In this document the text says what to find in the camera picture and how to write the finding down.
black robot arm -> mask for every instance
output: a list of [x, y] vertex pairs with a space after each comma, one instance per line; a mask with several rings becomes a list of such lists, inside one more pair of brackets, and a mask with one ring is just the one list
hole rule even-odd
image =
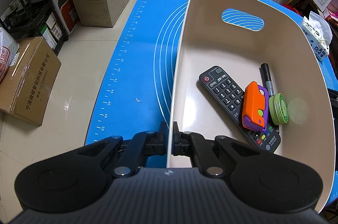
[[310, 167], [226, 136], [174, 124], [172, 154], [192, 168], [146, 168], [164, 155], [166, 124], [108, 137], [34, 163], [16, 178], [24, 211], [11, 223], [326, 223], [313, 210], [322, 180]]

metal screw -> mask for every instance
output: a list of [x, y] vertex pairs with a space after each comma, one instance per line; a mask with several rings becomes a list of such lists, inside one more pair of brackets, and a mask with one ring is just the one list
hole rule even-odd
[[116, 175], [121, 175], [121, 176], [130, 174], [130, 172], [131, 172], [131, 170], [128, 167], [125, 167], [125, 166], [117, 167], [114, 170], [114, 173]]
[[209, 167], [207, 168], [207, 173], [213, 176], [217, 176], [223, 173], [223, 169], [220, 167]]

orange toy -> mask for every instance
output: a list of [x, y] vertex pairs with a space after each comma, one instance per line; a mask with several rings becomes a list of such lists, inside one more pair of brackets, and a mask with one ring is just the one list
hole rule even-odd
[[268, 91], [266, 88], [251, 82], [245, 88], [242, 125], [244, 128], [253, 131], [266, 131], [268, 117]]

blue silicone mat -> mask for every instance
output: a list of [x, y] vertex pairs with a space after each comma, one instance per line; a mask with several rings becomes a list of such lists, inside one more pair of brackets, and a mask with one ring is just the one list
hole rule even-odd
[[[296, 23], [301, 17], [271, 1]], [[188, 0], [137, 0], [109, 62], [94, 106], [86, 144], [108, 136], [131, 139], [140, 131], [169, 123], [177, 46]], [[223, 20], [259, 30], [255, 16], [227, 10]], [[338, 90], [330, 61], [319, 63], [328, 87]], [[166, 157], [151, 157], [149, 166], [165, 167]]]

beige plastic basket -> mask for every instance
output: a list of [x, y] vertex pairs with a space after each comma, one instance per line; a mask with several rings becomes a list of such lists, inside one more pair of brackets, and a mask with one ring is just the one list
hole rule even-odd
[[[264, 27], [253, 31], [224, 22], [222, 13], [227, 9], [260, 17]], [[274, 92], [283, 94], [289, 110], [289, 122], [281, 126], [282, 142], [275, 153], [319, 173], [323, 180], [316, 206], [319, 212], [329, 197], [335, 170], [335, 134], [327, 88], [300, 27], [261, 1], [189, 0], [177, 53], [168, 155], [173, 121], [178, 122], [180, 131], [197, 132], [206, 139], [226, 135], [246, 142], [198, 78], [219, 65], [242, 89], [251, 81], [262, 85], [259, 67], [264, 62], [269, 64]], [[167, 167], [190, 166], [187, 157], [167, 158]]]

